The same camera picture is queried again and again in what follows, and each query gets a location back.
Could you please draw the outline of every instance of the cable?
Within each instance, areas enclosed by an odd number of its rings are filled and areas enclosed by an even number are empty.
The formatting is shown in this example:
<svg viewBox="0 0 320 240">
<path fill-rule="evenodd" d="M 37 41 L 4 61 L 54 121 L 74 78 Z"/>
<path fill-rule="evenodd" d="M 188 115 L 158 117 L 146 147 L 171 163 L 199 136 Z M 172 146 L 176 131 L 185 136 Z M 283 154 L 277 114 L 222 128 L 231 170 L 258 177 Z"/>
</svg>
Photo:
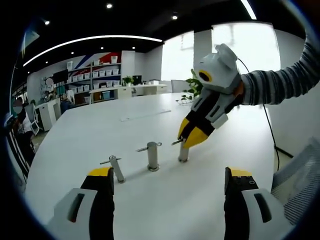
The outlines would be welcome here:
<svg viewBox="0 0 320 240">
<path fill-rule="evenodd" d="M 247 72 L 250 73 L 249 70 L 248 70 L 248 68 L 247 68 L 247 66 L 245 65 L 245 63 L 244 63 L 240 58 L 238 58 L 238 60 L 243 64 L 243 66 L 245 67 L 245 69 L 247 70 Z M 265 106 L 265 104 L 262 104 L 262 106 L 263 106 L 263 109 L 264 109 L 264 112 L 265 112 L 266 119 L 267 119 L 268 124 L 269 124 L 269 128 L 270 128 L 271 135 L 272 135 L 272 139 L 273 139 L 274 149 L 275 149 L 276 156 L 277 156 L 277 160 L 278 160 L 278 166 L 277 166 L 276 170 L 279 171 L 280 159 L 279 159 L 279 153 L 278 153 L 278 149 L 277 149 L 277 145 L 276 145 L 276 140 L 275 140 L 274 132 L 272 131 L 272 127 L 271 127 L 271 123 L 270 123 L 270 120 L 269 120 L 269 117 L 268 117 L 268 113 L 267 113 L 267 110 L 266 110 L 266 106 Z"/>
</svg>

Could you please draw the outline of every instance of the metal cylinder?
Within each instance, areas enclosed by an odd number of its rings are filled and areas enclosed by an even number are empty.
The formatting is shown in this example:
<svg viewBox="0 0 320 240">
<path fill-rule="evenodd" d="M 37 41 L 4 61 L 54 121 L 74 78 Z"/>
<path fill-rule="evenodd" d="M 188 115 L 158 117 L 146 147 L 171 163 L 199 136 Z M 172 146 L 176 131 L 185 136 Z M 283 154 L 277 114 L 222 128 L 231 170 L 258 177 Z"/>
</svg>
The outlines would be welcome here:
<svg viewBox="0 0 320 240">
<path fill-rule="evenodd" d="M 180 154 L 178 157 L 179 162 L 185 163 L 188 161 L 188 155 L 189 155 L 189 148 L 184 148 L 186 140 L 183 139 L 183 141 L 180 143 Z"/>
<path fill-rule="evenodd" d="M 124 176 L 121 172 L 117 157 L 110 156 L 109 160 L 110 160 L 111 166 L 113 167 L 113 172 L 114 172 L 116 178 L 118 179 L 118 183 L 123 184 L 126 181 L 126 179 L 124 178 Z"/>
<path fill-rule="evenodd" d="M 148 152 L 148 170 L 151 172 L 156 172 L 159 170 L 158 164 L 158 143 L 150 141 L 147 143 L 147 152 Z"/>
</svg>

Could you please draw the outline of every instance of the striped shirt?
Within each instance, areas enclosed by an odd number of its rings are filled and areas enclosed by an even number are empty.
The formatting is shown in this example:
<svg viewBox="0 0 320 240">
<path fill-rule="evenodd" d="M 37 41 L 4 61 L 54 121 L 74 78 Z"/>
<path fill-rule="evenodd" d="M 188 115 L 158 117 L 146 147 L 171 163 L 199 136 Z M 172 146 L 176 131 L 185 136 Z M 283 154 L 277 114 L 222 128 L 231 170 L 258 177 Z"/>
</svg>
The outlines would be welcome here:
<svg viewBox="0 0 320 240">
<path fill-rule="evenodd" d="M 280 104 L 284 99 L 299 97 L 320 79 L 320 53 L 306 36 L 300 60 L 279 71 L 253 71 L 241 75 L 244 84 L 242 104 Z"/>
</svg>

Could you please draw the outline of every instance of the curved light strip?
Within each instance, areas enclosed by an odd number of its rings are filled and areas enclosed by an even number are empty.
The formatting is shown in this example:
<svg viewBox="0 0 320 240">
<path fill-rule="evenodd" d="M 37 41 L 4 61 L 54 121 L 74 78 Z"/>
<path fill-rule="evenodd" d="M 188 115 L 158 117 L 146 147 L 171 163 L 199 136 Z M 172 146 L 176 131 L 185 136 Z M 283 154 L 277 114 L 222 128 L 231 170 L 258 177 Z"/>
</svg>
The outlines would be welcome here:
<svg viewBox="0 0 320 240">
<path fill-rule="evenodd" d="M 57 46 L 51 47 L 43 52 L 40 52 L 38 55 L 35 55 L 33 58 L 31 58 L 30 60 L 28 60 L 26 63 L 23 64 L 23 66 L 25 67 L 27 64 L 31 63 L 33 60 L 35 60 L 36 58 L 40 57 L 43 54 L 46 54 L 47 52 L 50 52 L 53 49 L 57 49 L 60 48 L 62 46 L 68 45 L 68 44 L 73 44 L 76 42 L 81 42 L 81 41 L 85 41 L 85 40 L 91 40 L 91 39 L 107 39 L 107 38 L 128 38 L 128 39 L 142 39 L 142 40 L 150 40 L 150 41 L 155 41 L 155 42 L 162 42 L 161 39 L 157 39 L 157 38 L 152 38 L 152 37 L 146 37 L 146 36 L 132 36 L 132 35 L 101 35 L 101 36 L 89 36 L 89 37 L 84 37 L 84 38 L 79 38 L 76 40 L 72 40 L 72 41 L 67 41 L 65 43 L 61 43 Z"/>
</svg>

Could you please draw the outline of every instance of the ceiling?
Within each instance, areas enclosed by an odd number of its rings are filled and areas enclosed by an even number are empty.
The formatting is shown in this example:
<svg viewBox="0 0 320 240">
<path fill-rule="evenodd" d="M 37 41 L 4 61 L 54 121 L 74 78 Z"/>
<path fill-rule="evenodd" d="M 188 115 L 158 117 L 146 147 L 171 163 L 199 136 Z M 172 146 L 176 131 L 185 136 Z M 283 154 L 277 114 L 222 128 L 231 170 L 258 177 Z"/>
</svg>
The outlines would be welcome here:
<svg viewBox="0 0 320 240">
<path fill-rule="evenodd" d="M 278 0 L 249 2 L 257 21 L 272 23 L 275 29 L 304 37 L 303 28 Z M 112 3 L 113 7 L 107 9 L 107 3 Z M 130 38 L 85 40 L 56 48 L 23 67 L 35 55 L 71 40 L 100 35 L 134 35 L 165 41 L 188 31 L 209 29 L 214 24 L 251 21 L 240 0 L 47 0 L 32 7 L 29 29 L 39 38 L 20 54 L 16 65 L 19 78 L 15 86 L 26 81 L 28 72 L 72 57 L 132 50 L 132 47 L 146 53 L 163 44 Z M 174 12 L 177 20 L 172 20 Z"/>
</svg>

